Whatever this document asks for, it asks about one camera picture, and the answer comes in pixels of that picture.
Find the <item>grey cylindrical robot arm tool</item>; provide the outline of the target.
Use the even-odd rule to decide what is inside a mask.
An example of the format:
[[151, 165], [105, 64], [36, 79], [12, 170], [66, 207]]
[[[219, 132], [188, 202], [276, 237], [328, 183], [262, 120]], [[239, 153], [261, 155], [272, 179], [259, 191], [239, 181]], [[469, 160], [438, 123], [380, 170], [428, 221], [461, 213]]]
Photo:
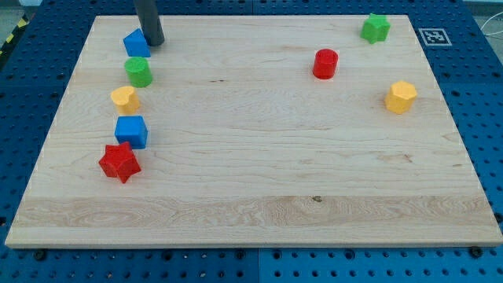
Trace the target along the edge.
[[149, 46], [164, 43], [163, 27], [160, 22], [155, 0], [133, 0], [143, 35]]

